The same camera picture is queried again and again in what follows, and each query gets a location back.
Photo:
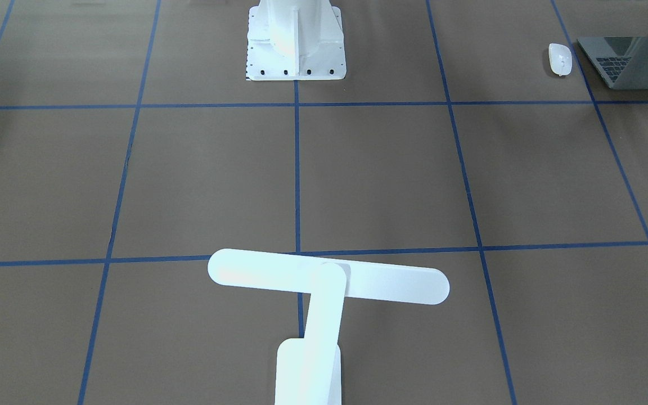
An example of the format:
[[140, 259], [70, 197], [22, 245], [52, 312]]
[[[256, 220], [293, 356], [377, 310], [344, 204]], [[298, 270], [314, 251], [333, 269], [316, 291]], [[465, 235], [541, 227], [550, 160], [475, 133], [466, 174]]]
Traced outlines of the grey laptop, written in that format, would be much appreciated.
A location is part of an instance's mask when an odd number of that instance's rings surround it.
[[609, 89], [648, 90], [648, 35], [578, 38], [578, 44]]

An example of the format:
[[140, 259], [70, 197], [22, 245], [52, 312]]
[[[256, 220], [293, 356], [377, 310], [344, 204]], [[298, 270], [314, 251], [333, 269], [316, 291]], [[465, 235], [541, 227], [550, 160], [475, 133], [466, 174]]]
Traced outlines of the white computer mouse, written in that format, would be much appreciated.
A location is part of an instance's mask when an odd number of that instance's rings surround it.
[[547, 48], [548, 65], [558, 77], [566, 77], [573, 69], [573, 54], [565, 44], [550, 43]]

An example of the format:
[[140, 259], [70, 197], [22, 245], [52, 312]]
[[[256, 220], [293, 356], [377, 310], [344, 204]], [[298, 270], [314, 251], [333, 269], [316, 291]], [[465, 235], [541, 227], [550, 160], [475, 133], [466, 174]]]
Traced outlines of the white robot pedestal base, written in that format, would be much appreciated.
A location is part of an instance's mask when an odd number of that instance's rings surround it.
[[342, 80], [344, 24], [329, 1], [260, 1], [249, 8], [247, 80]]

